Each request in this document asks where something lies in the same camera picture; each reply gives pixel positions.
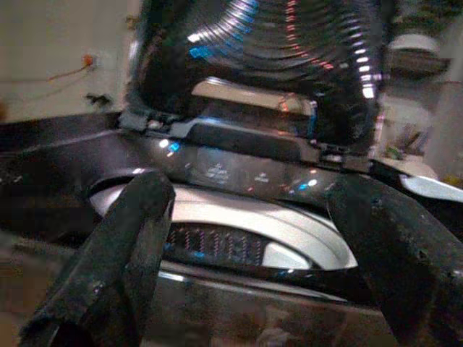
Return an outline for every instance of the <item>wall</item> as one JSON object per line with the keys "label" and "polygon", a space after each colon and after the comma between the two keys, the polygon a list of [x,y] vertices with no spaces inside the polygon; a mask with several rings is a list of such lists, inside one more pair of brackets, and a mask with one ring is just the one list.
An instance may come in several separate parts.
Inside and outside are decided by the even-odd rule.
{"label": "wall", "polygon": [[87,93],[108,94],[114,99],[113,109],[121,108],[127,0],[0,3],[6,17],[2,20],[6,29],[0,32],[7,37],[3,45],[7,52],[0,52],[1,78],[48,77],[81,67],[85,53],[99,58],[93,72],[47,83],[2,85],[0,99],[9,107],[7,121],[94,111],[84,98]]}

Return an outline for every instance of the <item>control panel display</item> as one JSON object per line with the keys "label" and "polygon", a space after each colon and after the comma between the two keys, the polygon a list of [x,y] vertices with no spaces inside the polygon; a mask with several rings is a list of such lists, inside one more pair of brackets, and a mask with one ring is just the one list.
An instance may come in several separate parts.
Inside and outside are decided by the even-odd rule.
{"label": "control panel display", "polygon": [[326,207],[326,191],[339,173],[293,163],[156,140],[153,154],[169,177],[202,187],[264,199]]}

